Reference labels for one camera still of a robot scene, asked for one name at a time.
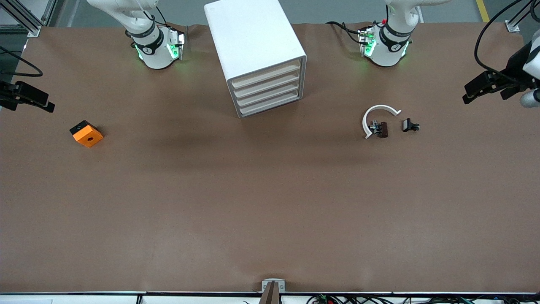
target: wire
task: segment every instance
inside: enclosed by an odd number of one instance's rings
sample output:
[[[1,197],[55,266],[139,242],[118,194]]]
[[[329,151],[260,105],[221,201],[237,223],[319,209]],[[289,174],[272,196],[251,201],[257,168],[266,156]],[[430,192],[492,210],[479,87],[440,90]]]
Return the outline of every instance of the wire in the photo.
[[[375,303],[375,304],[381,304],[381,303],[385,303],[385,304],[394,304],[394,303],[392,303],[391,301],[389,301],[389,300],[387,300],[387,299],[384,299],[384,298],[380,298],[380,297],[378,297],[378,296],[371,296],[371,295],[369,295],[369,296],[362,296],[362,297],[363,297],[364,299],[370,301],[370,302]]]
[[[347,301],[349,301],[350,304],[358,304],[358,300],[356,298],[345,297],[345,299],[347,299]]]
[[[336,297],[336,296],[331,296],[330,299],[334,300],[334,302],[335,302],[336,304],[345,304],[345,303],[343,303],[343,301],[341,301],[341,300],[340,300],[338,297]]]
[[[524,296],[523,299],[525,299],[527,302],[533,302],[534,304],[538,304],[538,302],[535,301],[535,299],[533,299],[531,297]]]
[[[165,17],[163,17],[163,13],[159,9],[159,7],[156,6],[156,9],[158,10],[159,14],[161,15],[161,19],[163,19],[163,23],[167,23],[167,20],[165,20]]]
[[[531,7],[530,7],[530,12],[531,12],[531,17],[532,19],[534,19],[536,22],[540,22],[540,18],[538,18],[538,15],[536,14],[536,11],[535,11],[535,7],[536,7],[536,2],[538,0],[533,0],[531,2]]]
[[[487,66],[486,64],[484,64],[480,58],[478,57],[478,47],[480,46],[480,41],[482,40],[482,37],[484,36],[484,33],[485,31],[489,28],[489,26],[500,16],[502,15],[502,13],[504,13],[505,11],[507,11],[508,9],[510,9],[512,6],[516,5],[517,3],[521,2],[523,0],[515,0],[513,1],[512,3],[508,4],[504,9],[500,10],[497,14],[495,14],[493,16],[493,18],[484,26],[484,28],[482,29],[482,31],[480,32],[479,36],[478,36],[478,39],[476,40],[476,44],[474,46],[474,59],[476,60],[476,63],[478,63],[478,65],[480,65],[481,67],[485,68],[486,70],[492,72],[492,73],[496,73],[498,74],[499,76],[501,77],[504,77],[516,84],[520,84],[520,85],[524,85],[526,87],[528,87],[528,85],[518,81],[517,79],[513,78],[513,77],[510,77],[510,76],[507,76],[503,73],[501,73],[500,71],[497,71],[496,69],[492,68],[492,67],[489,67]]]
[[[139,8],[140,10],[144,13],[144,15],[146,16],[146,18],[148,18],[149,20],[151,21],[154,21],[156,22],[157,24],[161,24],[163,26],[166,26],[168,28],[171,28],[169,25],[165,24],[165,23],[161,23],[161,22],[158,22],[156,21],[156,18],[154,17],[154,15],[150,14],[150,16],[148,15],[148,13],[146,12],[146,10],[143,8],[143,6],[141,5],[141,3],[139,2],[139,0],[135,0],[137,2],[137,4],[139,5]],[[159,10],[159,8],[156,6],[156,8],[158,9],[159,13],[161,14],[161,17],[163,18],[163,14],[161,13],[161,11]]]
[[[22,51],[11,51],[12,53],[23,53]],[[8,52],[0,52],[0,55],[9,54]]]
[[[419,303],[419,304],[443,304],[443,303],[447,303],[447,304],[459,304],[460,301],[456,298],[452,298],[452,299],[445,299],[445,298],[431,298],[429,301],[427,302],[423,302],[423,303]]]
[[[334,24],[334,25],[337,25],[337,26],[339,26],[342,30],[344,30],[345,32],[347,32],[347,34],[349,35],[349,37],[350,37],[354,42],[356,42],[356,43],[358,43],[358,44],[362,44],[362,45],[368,45],[367,42],[363,42],[363,41],[358,41],[358,40],[356,40],[356,39],[353,37],[353,35],[351,35],[351,33],[357,34],[357,35],[358,35],[358,32],[357,32],[357,31],[353,31],[353,30],[351,30],[351,29],[348,29],[347,26],[345,25],[345,22],[339,24],[339,23],[337,23],[336,21],[329,21],[329,22],[327,22],[326,24]]]
[[[527,2],[527,4],[524,5],[524,6],[519,10],[519,12],[517,12],[517,14],[515,14],[515,15],[512,17],[512,19],[510,19],[510,21],[509,21],[508,23],[514,22],[514,20],[517,18],[517,16],[519,16],[519,15],[521,14],[522,11],[524,11],[526,8],[529,7],[529,4],[531,4],[531,2],[532,2],[532,0],[529,0],[529,2]],[[526,17],[528,14],[530,14],[530,13],[531,13],[530,11],[527,11],[527,13],[526,13],[523,17],[521,17],[521,19],[520,19],[518,22],[516,22],[516,23],[519,23],[521,20],[523,20],[523,18],[525,18],[525,17]]]
[[[25,76],[25,77],[41,77],[43,76],[43,72],[35,65],[33,65],[32,63],[30,63],[28,60],[26,59],[23,59],[21,58],[20,56],[18,55],[15,55],[14,52],[12,51],[9,51],[7,50],[6,48],[4,47],[0,47],[0,50],[4,51],[5,53],[19,59],[20,61],[26,63],[27,65],[29,65],[31,68],[35,69],[37,71],[37,74],[28,74],[28,73],[17,73],[17,72],[4,72],[4,71],[0,71],[0,74],[5,74],[5,75],[14,75],[14,76]]]

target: wooden block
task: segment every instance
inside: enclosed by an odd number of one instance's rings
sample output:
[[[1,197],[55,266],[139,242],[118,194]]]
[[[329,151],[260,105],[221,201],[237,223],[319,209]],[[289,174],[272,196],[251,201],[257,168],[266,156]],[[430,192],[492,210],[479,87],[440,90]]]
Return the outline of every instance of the wooden block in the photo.
[[[103,135],[91,125],[88,121],[83,120],[80,124],[69,130],[75,140],[85,147],[92,147],[100,140],[103,139]]]

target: yellow floor line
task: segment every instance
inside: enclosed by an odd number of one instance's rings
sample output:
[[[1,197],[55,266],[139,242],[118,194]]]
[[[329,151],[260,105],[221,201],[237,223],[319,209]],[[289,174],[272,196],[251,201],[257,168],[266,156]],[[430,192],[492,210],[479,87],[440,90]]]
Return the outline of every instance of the yellow floor line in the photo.
[[[485,9],[484,0],[476,0],[476,5],[478,5],[480,16],[482,16],[482,21],[488,22],[489,16],[488,16],[488,11]]]

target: black connector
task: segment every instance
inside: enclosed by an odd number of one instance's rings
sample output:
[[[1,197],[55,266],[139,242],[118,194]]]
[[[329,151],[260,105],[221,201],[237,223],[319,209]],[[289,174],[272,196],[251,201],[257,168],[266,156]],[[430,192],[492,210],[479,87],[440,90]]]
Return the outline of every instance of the black connector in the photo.
[[[420,130],[420,124],[412,123],[410,118],[403,121],[403,132],[408,132],[410,130],[418,131]]]
[[[55,104],[48,101],[49,94],[25,82],[15,84],[0,81],[0,106],[15,111],[19,104],[29,104],[49,113],[55,110]]]

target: metal frame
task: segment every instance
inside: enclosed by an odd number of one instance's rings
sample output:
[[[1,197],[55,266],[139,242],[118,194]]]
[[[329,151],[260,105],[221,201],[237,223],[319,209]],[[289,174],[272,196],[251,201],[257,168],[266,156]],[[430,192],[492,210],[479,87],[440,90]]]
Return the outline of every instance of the metal frame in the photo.
[[[58,0],[49,0],[47,2],[47,7],[45,7],[43,16],[41,16],[41,22],[44,25],[49,25],[49,23],[51,22],[52,12],[54,12],[57,3],[58,3]]]
[[[529,9],[531,3],[532,3],[532,0],[529,0],[527,4],[524,7],[522,7],[519,10],[519,12],[517,12],[517,14],[514,15],[512,19],[504,21],[504,24],[506,24],[507,30],[509,32],[519,32],[519,23],[531,13]]]
[[[44,24],[19,0],[0,0],[0,6],[28,31],[28,37],[38,37]]]
[[[378,295],[383,298],[411,297],[432,298],[433,296],[467,296],[474,297],[480,295],[516,296],[536,295],[533,292],[288,292],[280,293],[280,296],[307,296],[316,294],[331,294],[332,296],[354,296]],[[208,296],[208,297],[261,297],[260,292],[15,292],[0,293],[0,295],[141,295],[141,296]]]

